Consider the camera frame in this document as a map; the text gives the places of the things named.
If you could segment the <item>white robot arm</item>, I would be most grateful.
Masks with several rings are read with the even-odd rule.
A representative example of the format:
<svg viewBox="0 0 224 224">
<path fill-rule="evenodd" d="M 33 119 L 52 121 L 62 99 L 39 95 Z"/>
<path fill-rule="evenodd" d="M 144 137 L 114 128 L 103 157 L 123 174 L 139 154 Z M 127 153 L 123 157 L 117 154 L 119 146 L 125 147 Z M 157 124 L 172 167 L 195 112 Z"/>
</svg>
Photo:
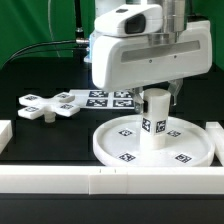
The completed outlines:
<svg viewBox="0 0 224 224">
<path fill-rule="evenodd" d="M 95 0 L 88 61 L 96 87 L 128 90 L 137 111 L 142 88 L 168 82 L 177 96 L 183 79 L 212 65 L 208 20 L 190 21 L 186 0 Z"/>
</svg>

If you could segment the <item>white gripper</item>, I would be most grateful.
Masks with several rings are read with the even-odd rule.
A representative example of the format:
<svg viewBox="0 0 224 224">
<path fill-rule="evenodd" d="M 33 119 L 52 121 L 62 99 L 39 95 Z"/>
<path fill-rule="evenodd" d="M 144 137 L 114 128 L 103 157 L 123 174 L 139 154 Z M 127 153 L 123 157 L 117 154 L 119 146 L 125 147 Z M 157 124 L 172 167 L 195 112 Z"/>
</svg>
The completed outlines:
<svg viewBox="0 0 224 224">
<path fill-rule="evenodd" d="M 147 36 L 130 38 L 99 37 L 92 50 L 92 80 L 104 91 L 133 89 L 136 113 L 148 110 L 141 96 L 146 85 L 170 81 L 172 105 L 177 105 L 181 78 L 203 74 L 212 65 L 210 22 L 187 24 L 173 44 L 152 46 Z"/>
</svg>

